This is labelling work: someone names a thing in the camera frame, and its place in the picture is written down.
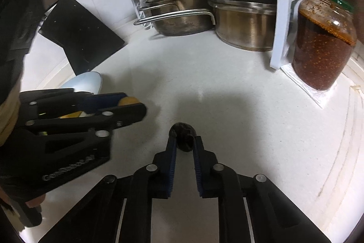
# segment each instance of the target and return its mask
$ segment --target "dark round object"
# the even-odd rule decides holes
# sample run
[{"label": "dark round object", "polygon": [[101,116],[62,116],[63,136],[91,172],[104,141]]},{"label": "dark round object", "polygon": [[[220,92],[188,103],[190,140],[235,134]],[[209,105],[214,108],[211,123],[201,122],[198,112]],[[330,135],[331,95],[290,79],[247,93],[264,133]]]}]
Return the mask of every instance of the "dark round object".
[{"label": "dark round object", "polygon": [[107,175],[104,177],[104,182],[106,183],[113,183],[116,177],[114,175]]},{"label": "dark round object", "polygon": [[193,150],[196,131],[191,125],[175,123],[169,130],[169,136],[177,139],[177,148],[181,151],[188,153]]}]

